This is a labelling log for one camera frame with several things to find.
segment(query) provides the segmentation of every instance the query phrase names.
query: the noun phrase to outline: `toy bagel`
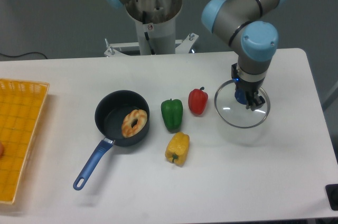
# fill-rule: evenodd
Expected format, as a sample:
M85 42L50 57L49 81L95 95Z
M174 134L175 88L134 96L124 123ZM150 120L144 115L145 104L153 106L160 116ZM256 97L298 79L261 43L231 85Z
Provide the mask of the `toy bagel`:
M147 122L147 112L142 109L134 109L130 112L122 123L122 136L129 138L137 134Z

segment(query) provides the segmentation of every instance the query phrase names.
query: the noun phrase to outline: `red bell pepper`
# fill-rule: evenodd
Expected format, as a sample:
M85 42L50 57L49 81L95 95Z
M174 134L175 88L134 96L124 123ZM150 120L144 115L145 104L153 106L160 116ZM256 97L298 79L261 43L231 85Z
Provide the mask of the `red bell pepper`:
M200 89L194 89L190 92L188 98L189 109L192 113L200 115L203 113L206 102L208 101L208 94L203 91L204 87Z

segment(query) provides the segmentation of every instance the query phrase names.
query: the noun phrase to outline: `pan handle hole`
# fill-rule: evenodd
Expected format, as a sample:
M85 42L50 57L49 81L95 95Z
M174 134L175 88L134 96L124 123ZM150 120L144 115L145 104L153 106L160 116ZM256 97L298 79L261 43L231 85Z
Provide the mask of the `pan handle hole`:
M83 184L85 180L83 178L81 178L78 183L76 184L77 187L81 187L81 185Z
M134 119L134 121L131 124L132 128L137 124L137 121L138 121L138 119Z

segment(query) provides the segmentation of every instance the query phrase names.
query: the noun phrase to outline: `black saucepan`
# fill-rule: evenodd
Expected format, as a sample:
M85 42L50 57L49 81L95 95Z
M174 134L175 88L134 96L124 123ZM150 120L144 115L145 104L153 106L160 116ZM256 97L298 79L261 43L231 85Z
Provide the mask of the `black saucepan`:
M124 118L134 109L147 112L147 122L140 132L132 137L122 136L121 126ZM101 100L95 111L95 123L100 132L105 135L88 159L84 168L76 178L73 188L81 190L92 174L102 156L113 145L132 146L140 142L149 131L149 106L146 100L136 92L119 90L107 95Z

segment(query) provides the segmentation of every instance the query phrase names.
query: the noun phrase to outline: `green bell pepper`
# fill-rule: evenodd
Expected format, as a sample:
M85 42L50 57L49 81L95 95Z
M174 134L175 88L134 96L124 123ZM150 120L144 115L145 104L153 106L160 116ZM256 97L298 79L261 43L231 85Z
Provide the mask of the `green bell pepper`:
M161 112L165 127L169 131L178 130L181 127L183 117L183 105L181 100L170 99L161 104Z

